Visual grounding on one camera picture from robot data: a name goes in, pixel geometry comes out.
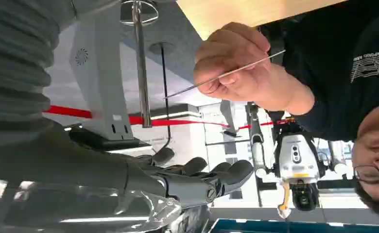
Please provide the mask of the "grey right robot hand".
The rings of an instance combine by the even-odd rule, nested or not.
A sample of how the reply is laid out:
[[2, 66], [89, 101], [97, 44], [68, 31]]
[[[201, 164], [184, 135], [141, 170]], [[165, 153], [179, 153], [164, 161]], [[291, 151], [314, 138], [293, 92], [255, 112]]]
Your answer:
[[253, 173], [246, 160], [209, 173], [200, 161], [165, 169], [147, 157], [82, 147], [61, 125], [43, 123], [0, 123], [0, 233], [158, 230], [183, 210], [240, 188]]

